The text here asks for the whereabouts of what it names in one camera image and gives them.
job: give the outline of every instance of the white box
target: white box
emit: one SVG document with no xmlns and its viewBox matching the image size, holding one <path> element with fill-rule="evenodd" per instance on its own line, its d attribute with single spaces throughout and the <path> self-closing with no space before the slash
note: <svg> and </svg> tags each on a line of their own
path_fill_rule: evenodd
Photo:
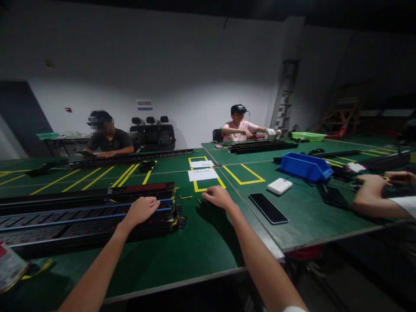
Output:
<svg viewBox="0 0 416 312">
<path fill-rule="evenodd" d="M 277 195 L 282 195 L 284 192 L 286 192 L 289 188 L 291 188 L 293 185 L 292 182 L 289 182 L 285 179 L 277 179 L 276 181 L 270 183 L 267 186 L 267 189 Z"/>
</svg>

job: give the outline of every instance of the hand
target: hand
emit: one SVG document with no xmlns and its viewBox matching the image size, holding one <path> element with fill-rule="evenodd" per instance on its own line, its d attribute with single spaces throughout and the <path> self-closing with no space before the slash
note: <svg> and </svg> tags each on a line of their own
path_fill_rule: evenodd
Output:
<svg viewBox="0 0 416 312">
<path fill-rule="evenodd" d="M 202 197 L 215 206 L 225 209 L 227 212 L 230 209 L 239 209 L 227 190 L 219 185 L 209 187 L 205 193 L 202 193 Z"/>
<path fill-rule="evenodd" d="M 246 129 L 246 130 L 241 130 L 241 134 L 245 135 L 248 139 L 251 138 L 253 135 L 251 134 L 251 132 Z"/>
<path fill-rule="evenodd" d="M 392 186 L 389 182 L 383 179 L 379 175 L 359 175 L 357 180 L 363 181 L 364 183 L 379 184 L 383 187 Z"/>
<path fill-rule="evenodd" d="M 160 201 L 156 200 L 156 197 L 140 197 L 131 204 L 129 211 L 119 225 L 130 233 L 136 225 L 149 219 L 159 205 Z"/>
<path fill-rule="evenodd" d="M 276 132 L 274 131 L 274 129 L 266 129 L 266 133 L 267 135 L 276 135 Z"/>
<path fill-rule="evenodd" d="M 108 157 L 114 157 L 114 156 L 116 156 L 115 151 L 101 152 L 97 155 L 97 158 L 108 158 Z"/>
<path fill-rule="evenodd" d="M 388 177 L 390 180 L 404 183 L 409 183 L 410 181 L 410 183 L 416 184 L 416 175 L 408 171 L 387 171 L 384 176 Z"/>
</svg>

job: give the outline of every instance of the desk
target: desk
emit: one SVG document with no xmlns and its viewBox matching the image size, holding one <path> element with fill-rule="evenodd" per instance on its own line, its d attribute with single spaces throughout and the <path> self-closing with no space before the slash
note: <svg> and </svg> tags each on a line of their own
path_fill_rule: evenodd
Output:
<svg viewBox="0 0 416 312">
<path fill-rule="evenodd" d="M 70 153 L 66 149 L 66 145 L 73 145 L 73 144 L 87 144 L 90 140 L 90 135 L 88 136 L 64 136 L 64 137 L 56 137 L 52 139 L 43 139 L 42 141 L 45 142 L 46 147 L 49 149 L 52 157 L 55 156 L 53 150 L 63 147 L 65 150 L 66 155 L 70 156 Z"/>
<path fill-rule="evenodd" d="M 135 172 L 124 185 L 159 183 L 175 181 L 180 187 L 177 198 L 193 196 L 182 200 L 184 215 L 188 217 L 186 229 L 178 230 L 163 237 L 142 240 L 126 244 L 115 269 L 107 291 L 105 302 L 133 298 L 148 293 L 176 288 L 245 270 L 237 236 L 230 222 L 225 220 L 222 209 L 202 210 L 197 198 L 202 192 L 195 192 L 193 182 L 189 182 L 187 170 L 189 158 L 209 155 L 203 149 L 195 149 L 191 155 L 180 155 L 157 160 L 154 169 L 146 174 Z M 79 191 L 84 188 L 107 188 L 130 166 L 101 168 L 82 182 L 80 179 L 95 169 L 84 169 L 68 175 L 70 170 L 52 170 L 49 174 L 30 178 L 21 170 L 33 169 L 42 163 L 60 158 L 26 159 L 0 162 L 0 198 L 28 195 L 48 185 L 38 194 Z M 262 224 L 244 204 L 240 195 L 219 172 L 222 182 L 232 199 L 240 206 L 244 216 L 276 258 L 282 256 L 279 248 Z M 199 181 L 198 188 L 203 189 L 218 184 L 212 180 Z M 0 297 L 0 305 L 12 311 L 29 311 L 37 307 L 38 311 L 57 309 L 94 261 L 101 248 L 71 252 L 53 256 L 56 265 L 48 272 L 21 281 Z M 31 260 L 40 267 L 48 257 Z"/>
<path fill-rule="evenodd" d="M 240 155 L 229 154 L 226 148 L 216 149 L 213 143 L 203 143 L 202 146 L 217 165 L 222 165 L 220 168 L 222 176 L 242 195 L 243 201 L 283 252 L 327 243 L 395 224 L 393 221 L 360 217 L 351 211 L 329 206 L 322 201 L 316 187 L 310 187 L 301 180 L 290 177 L 289 174 L 277 171 L 279 165 L 273 163 L 273 157 L 289 152 L 308 154 L 309 151 L 317 148 L 323 148 L 326 153 L 346 150 L 362 150 L 366 153 L 344 159 L 334 158 L 335 164 L 348 163 L 347 159 L 359 161 L 374 157 L 373 155 L 383 156 L 394 153 L 392 150 L 335 140 L 300 143 L 296 149 Z M 259 180 L 259 177 L 265 181 L 250 184 L 240 184 L 237 181 L 237 179 L 240 182 L 255 181 Z M 293 183 L 292 188 L 280 197 L 266 190 L 267 185 L 278 178 L 288 178 Z M 352 192 L 352 187 L 337 181 L 331 181 L 330 186 L 338 188 L 348 202 L 353 201 L 355 194 Z M 271 225 L 267 221 L 248 199 L 249 194 L 259 192 L 263 193 L 289 219 L 287 224 Z"/>
</svg>

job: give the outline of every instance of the metal ladder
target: metal ladder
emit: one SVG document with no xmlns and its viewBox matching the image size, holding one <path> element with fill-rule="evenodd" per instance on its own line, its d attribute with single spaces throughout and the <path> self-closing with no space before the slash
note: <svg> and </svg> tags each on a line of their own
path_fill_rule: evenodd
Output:
<svg viewBox="0 0 416 312">
<path fill-rule="evenodd" d="M 298 59 L 288 59 L 283 62 L 282 76 L 280 77 L 272 122 L 270 124 L 270 128 L 282 131 L 282 137 L 286 137 L 289 131 L 292 97 L 295 91 L 299 63 L 300 60 Z"/>
</svg>

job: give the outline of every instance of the white sleeve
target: white sleeve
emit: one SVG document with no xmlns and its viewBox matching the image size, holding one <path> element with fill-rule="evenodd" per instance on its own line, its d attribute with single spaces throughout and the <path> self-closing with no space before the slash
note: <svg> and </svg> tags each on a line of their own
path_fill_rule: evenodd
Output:
<svg viewBox="0 0 416 312">
<path fill-rule="evenodd" d="M 389 199 L 397 203 L 416 219 L 416 196 L 394 197 Z"/>
<path fill-rule="evenodd" d="M 291 307 L 287 307 L 286 309 L 284 309 L 283 312 L 306 312 L 306 311 L 304 309 L 291 306 Z"/>
</svg>

